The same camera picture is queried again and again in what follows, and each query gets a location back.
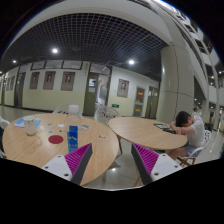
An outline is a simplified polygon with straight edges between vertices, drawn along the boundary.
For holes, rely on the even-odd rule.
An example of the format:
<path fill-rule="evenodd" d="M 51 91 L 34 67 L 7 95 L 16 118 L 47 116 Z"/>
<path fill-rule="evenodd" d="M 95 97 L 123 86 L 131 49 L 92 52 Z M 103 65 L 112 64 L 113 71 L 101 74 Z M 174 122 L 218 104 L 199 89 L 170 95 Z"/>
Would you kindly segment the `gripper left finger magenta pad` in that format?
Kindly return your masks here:
<path fill-rule="evenodd" d="M 89 143 L 65 156 L 56 155 L 42 169 L 79 185 L 92 153 L 92 144 Z"/>

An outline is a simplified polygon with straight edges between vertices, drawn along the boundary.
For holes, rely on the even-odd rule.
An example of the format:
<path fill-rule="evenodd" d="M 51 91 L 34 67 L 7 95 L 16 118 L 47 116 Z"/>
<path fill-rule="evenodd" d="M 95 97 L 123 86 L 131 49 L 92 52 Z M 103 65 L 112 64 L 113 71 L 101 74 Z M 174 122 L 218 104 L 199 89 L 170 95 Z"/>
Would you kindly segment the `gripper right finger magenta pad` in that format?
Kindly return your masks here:
<path fill-rule="evenodd" d="M 131 153 L 144 185 L 182 169 L 166 153 L 158 154 L 136 143 L 132 144 Z"/>

